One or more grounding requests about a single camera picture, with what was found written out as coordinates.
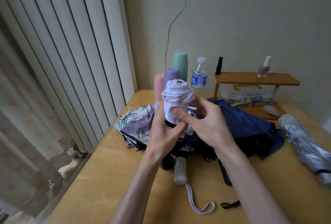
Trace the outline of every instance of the yellow handle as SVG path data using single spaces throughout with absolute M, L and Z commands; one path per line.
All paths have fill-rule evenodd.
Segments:
M 236 91 L 239 91 L 239 88 L 238 88 L 238 87 L 247 87 L 247 86 L 256 86 L 257 88 L 262 89 L 262 87 L 259 86 L 259 85 L 233 85 L 232 87 L 233 87 Z

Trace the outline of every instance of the black cap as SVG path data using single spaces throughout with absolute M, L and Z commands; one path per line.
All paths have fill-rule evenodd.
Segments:
M 222 62 L 223 62 L 223 57 L 219 57 L 218 58 L 218 64 L 217 64 L 217 67 L 216 67 L 216 72 L 215 72 L 216 75 L 221 74 Z

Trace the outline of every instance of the forearm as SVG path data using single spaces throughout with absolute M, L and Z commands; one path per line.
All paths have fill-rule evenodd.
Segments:
M 215 148 L 250 223 L 291 223 L 248 158 L 233 143 L 225 152 Z
M 148 197 L 161 161 L 145 153 L 109 224 L 142 223 Z

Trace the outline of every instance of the hand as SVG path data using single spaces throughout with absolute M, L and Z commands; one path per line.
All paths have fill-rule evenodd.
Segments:
M 164 102 L 161 101 L 152 122 L 151 134 L 145 154 L 161 160 L 173 149 L 180 135 L 187 129 L 187 123 L 181 121 L 174 128 L 165 124 L 163 111 Z
M 195 100 L 191 103 L 197 107 L 196 112 L 201 114 L 204 117 L 203 119 L 196 119 L 178 107 L 172 110 L 173 114 L 180 120 L 191 125 L 197 135 L 213 148 L 221 146 L 223 149 L 224 147 L 235 144 L 218 105 L 200 96 L 196 96 Z

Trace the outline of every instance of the plastic storage box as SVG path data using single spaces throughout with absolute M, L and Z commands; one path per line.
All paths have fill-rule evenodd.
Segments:
M 276 92 L 277 88 L 271 85 L 220 84 L 217 96 L 232 106 L 249 107 L 273 105 Z

